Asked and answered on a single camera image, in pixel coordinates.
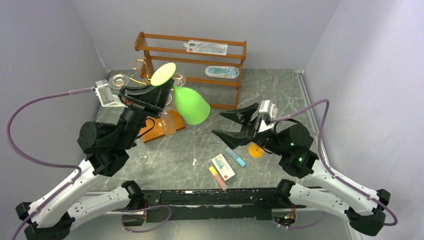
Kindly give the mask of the clear champagne flute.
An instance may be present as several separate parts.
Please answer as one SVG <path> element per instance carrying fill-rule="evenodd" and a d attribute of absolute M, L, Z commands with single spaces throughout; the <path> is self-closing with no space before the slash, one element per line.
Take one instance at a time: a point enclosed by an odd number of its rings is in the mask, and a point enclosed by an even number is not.
<path fill-rule="evenodd" d="M 163 130 L 163 133 L 166 136 L 172 136 L 176 133 L 176 123 L 171 114 L 169 113 L 171 109 L 172 95 L 169 94 L 166 100 L 163 111 L 160 115 L 160 123 Z"/>

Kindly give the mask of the orange plastic goblet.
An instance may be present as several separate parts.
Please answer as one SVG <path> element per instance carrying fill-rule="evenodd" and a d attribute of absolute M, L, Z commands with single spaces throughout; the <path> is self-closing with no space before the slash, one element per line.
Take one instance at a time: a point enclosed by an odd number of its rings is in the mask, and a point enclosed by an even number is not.
<path fill-rule="evenodd" d="M 253 158 L 261 158 L 265 154 L 265 151 L 257 144 L 252 143 L 248 147 L 248 153 Z"/>

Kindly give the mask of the green plastic goblet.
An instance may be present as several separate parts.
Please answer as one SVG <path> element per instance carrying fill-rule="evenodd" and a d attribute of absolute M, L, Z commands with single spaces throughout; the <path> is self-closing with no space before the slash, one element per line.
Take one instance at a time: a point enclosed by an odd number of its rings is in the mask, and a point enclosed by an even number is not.
<path fill-rule="evenodd" d="M 174 73 L 177 73 L 176 64 L 168 62 L 152 74 L 150 84 L 153 86 L 162 85 L 169 79 L 172 79 Z M 196 126 L 208 118 L 211 112 L 211 106 L 194 89 L 185 87 L 184 85 L 179 87 L 173 84 L 173 95 L 176 110 L 186 123 Z"/>

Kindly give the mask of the clear wine glass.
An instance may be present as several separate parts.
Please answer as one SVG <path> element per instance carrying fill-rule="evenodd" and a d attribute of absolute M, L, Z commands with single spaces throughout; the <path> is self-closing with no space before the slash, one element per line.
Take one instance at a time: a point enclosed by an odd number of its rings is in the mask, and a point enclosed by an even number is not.
<path fill-rule="evenodd" d="M 147 162 L 148 155 L 146 152 L 136 152 L 133 154 L 132 160 L 136 165 L 141 166 Z"/>
<path fill-rule="evenodd" d="M 177 87 L 182 87 L 187 81 L 185 75 L 179 72 L 174 73 L 172 79 L 174 80 L 174 85 Z"/>
<path fill-rule="evenodd" d="M 120 73 L 111 76 L 108 80 L 108 85 L 112 89 L 120 90 L 121 88 L 127 86 L 129 81 L 130 79 L 127 75 Z"/>

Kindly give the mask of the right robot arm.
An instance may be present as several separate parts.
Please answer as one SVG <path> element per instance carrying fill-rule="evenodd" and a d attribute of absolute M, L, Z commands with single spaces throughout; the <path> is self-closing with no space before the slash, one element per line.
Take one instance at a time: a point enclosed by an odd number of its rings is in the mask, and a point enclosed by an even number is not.
<path fill-rule="evenodd" d="M 253 143 L 279 156 L 279 166 L 296 181 L 282 179 L 271 204 L 315 208 L 348 222 L 367 236 L 376 236 L 387 225 L 390 193 L 365 187 L 330 167 L 321 149 L 311 150 L 314 138 L 295 120 L 295 114 L 277 116 L 277 106 L 264 100 L 250 106 L 222 111 L 220 115 L 240 124 L 238 132 L 215 129 L 213 133 L 231 150 Z"/>

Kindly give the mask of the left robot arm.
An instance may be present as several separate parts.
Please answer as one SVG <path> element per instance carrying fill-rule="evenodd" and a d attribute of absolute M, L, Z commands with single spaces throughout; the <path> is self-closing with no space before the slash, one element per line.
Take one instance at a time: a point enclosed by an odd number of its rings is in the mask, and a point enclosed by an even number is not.
<path fill-rule="evenodd" d="M 107 212 L 136 213 L 156 210 L 144 198 L 139 185 L 125 181 L 116 189 L 82 200 L 98 182 L 112 177 L 127 162 L 127 151 L 135 146 L 148 117 L 158 117 L 174 85 L 173 79 L 151 82 L 140 87 L 124 86 L 113 95 L 106 80 L 95 86 L 72 90 L 68 95 L 94 92 L 101 102 L 119 102 L 123 106 L 118 122 L 88 121 L 79 131 L 78 144 L 85 154 L 72 173 L 49 193 L 34 202 L 16 207 L 21 220 L 19 230 L 28 240 L 62 240 L 71 231 Z"/>

